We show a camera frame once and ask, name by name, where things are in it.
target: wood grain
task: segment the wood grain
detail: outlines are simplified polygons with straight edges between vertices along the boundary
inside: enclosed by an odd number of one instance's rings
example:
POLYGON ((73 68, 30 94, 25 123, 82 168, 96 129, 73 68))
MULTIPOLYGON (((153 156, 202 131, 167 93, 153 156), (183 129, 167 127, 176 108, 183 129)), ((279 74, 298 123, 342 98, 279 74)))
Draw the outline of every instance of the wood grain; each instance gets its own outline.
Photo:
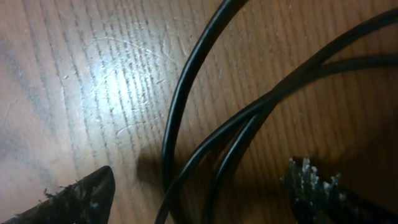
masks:
MULTIPOLYGON (((117 191, 109 223, 153 223, 160 146, 180 71, 220 4, 204 0, 0 1, 0 220, 103 165, 117 191)), ((195 80, 177 143, 182 166, 212 130, 351 27, 393 0, 249 1, 195 80)), ((386 27, 333 57, 398 52, 386 27)), ((398 212, 398 72, 319 80, 284 100, 223 186, 217 223, 293 223, 280 184, 289 158, 398 212)), ((216 167, 206 158, 182 192, 200 220, 216 167)))

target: wire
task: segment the wire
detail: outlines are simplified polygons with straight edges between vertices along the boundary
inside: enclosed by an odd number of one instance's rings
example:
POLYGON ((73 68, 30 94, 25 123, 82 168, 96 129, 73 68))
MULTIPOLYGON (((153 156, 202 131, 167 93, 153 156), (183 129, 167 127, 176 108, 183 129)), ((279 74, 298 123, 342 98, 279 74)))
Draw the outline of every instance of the wire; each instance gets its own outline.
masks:
MULTIPOLYGON (((182 70, 170 106, 169 118, 167 120, 162 146, 162 183, 165 192, 169 188, 173 178, 172 166, 174 165, 175 144, 177 142, 182 114, 193 81, 218 36, 247 1, 248 0, 224 0, 221 3, 193 48, 182 70)), ((174 207, 180 207, 178 202, 175 203, 174 207)), ((177 223, 185 223, 182 220, 182 216, 177 215, 176 209, 172 209, 172 215, 177 223)))
MULTIPOLYGON (((261 111, 269 111, 271 112, 276 104, 283 100, 287 95, 291 94, 293 91, 299 89, 300 87, 305 86, 306 84, 313 82, 319 78, 326 77, 328 75, 334 74, 334 73, 340 73, 340 72, 347 72, 351 70, 359 70, 359 69, 366 69, 366 68, 377 68, 377 67, 387 67, 387 66, 398 66, 398 55, 388 55, 388 56, 382 56, 382 57, 365 57, 365 58, 356 58, 356 59, 351 59, 351 60, 345 60, 342 62, 335 62, 331 63, 328 65, 323 65, 321 66, 318 70, 315 70, 313 73, 308 74, 307 76, 302 76, 302 80, 297 80, 293 85, 287 85, 284 84, 284 80, 288 77, 291 77, 291 74, 287 76, 285 79, 283 79, 279 84, 277 84, 274 89, 272 89, 270 92, 266 93, 264 96, 261 98, 263 99, 262 101, 259 102, 261 105, 260 107, 254 107, 253 108, 253 113, 257 114, 260 113, 261 111)), ((247 119, 248 117, 252 116, 250 113, 244 114, 244 116, 241 119, 247 119)), ((236 119, 230 119, 230 123, 237 123, 238 121, 236 119)), ((247 129, 247 126, 243 128, 242 132, 238 135, 238 139, 242 142, 235 142, 233 146, 236 146, 236 148, 240 148, 240 146, 246 145, 244 142, 245 138, 239 138, 239 136, 243 136, 242 133, 244 130, 247 129)), ((228 134, 228 130, 226 131, 220 131, 221 136, 225 136, 228 134)), ((183 168, 181 171, 179 177, 175 179, 172 184, 170 185, 163 203, 159 209, 155 224, 161 224, 164 223, 167 214, 170 210, 171 203, 173 202, 174 198, 176 195, 181 191, 183 184, 185 181, 188 179, 188 176, 190 173, 196 168, 198 163, 204 158, 204 156, 209 152, 212 147, 208 147, 209 142, 212 143, 211 141, 205 140, 201 146, 198 146, 198 148, 193 152, 191 155, 190 160, 187 162, 186 166, 183 168)))
MULTIPOLYGON (((170 107, 170 114, 166 125, 165 136, 162 147, 162 180, 164 190, 167 190, 170 182, 172 180, 172 166, 174 164, 174 148, 178 136, 178 130, 181 123, 182 113, 187 101, 189 91, 192 87, 193 81, 199 71, 202 63, 205 60, 206 55, 210 51, 211 47, 215 43, 218 36, 221 34, 222 30, 232 19, 232 17, 239 11, 240 8, 244 6, 247 0, 224 0, 221 6, 217 9, 210 22, 208 23, 206 29, 203 31, 199 41, 193 49, 193 52, 189 56, 187 63, 184 66, 183 72, 181 74, 180 80, 178 81, 176 91, 172 100, 172 105, 170 107)), ((389 25, 397 21, 397 9, 385 12, 379 16, 370 19, 345 34, 338 37, 336 40, 328 44, 326 47, 321 49, 317 54, 312 56, 307 60, 302 66, 296 69, 291 75, 289 75, 285 82, 282 80, 278 85, 292 85, 292 83, 300 82, 305 75, 306 71, 310 71, 315 68, 315 66, 321 64, 328 57, 335 54, 337 51, 352 43, 356 39, 372 32, 375 29, 389 25)), ((271 91, 270 93, 259 98, 248 107, 240 111, 238 114, 230 118, 221 127, 219 127, 213 134, 208 136, 205 141, 199 145, 199 147, 193 153, 191 159, 196 156, 204 156, 212 146, 223 139, 227 133, 235 132, 238 130, 240 125, 242 125, 245 120, 254 116, 259 111, 263 110, 264 105, 267 104, 268 95, 274 94, 278 95, 277 91, 271 91)), ((186 170, 187 167, 193 169, 194 167, 189 166, 189 163, 185 166, 184 170, 180 174, 183 177, 184 174, 190 173, 190 170, 186 170)), ((175 205, 168 205, 167 208, 173 208, 175 205)))
MULTIPOLYGON (((298 84, 296 87, 293 87, 291 90, 298 89, 301 86, 304 86, 316 79, 331 75, 333 73, 347 72, 348 70, 360 70, 365 68, 374 68, 374 67, 388 67, 388 66, 398 66, 398 55, 391 55, 387 57, 375 57, 375 58, 356 58, 350 61, 339 62, 338 64, 332 63, 329 65, 324 65, 321 67, 321 71, 318 72, 319 77, 314 77, 313 80, 304 80, 301 84, 298 84)), ((239 136, 236 138, 234 144, 231 146, 231 149, 228 151, 227 155, 221 162, 218 171, 212 181, 208 197, 206 199, 204 215, 202 219, 202 224, 211 223, 211 219, 213 216, 213 209, 216 203, 216 197, 220 188, 221 181, 227 171, 227 169, 232 165, 232 161, 235 158, 240 160, 241 156, 245 153, 247 147, 250 142, 269 116, 271 111, 274 109, 274 106, 267 107, 260 114, 256 114, 253 116, 247 124, 244 125, 242 131, 239 136)))

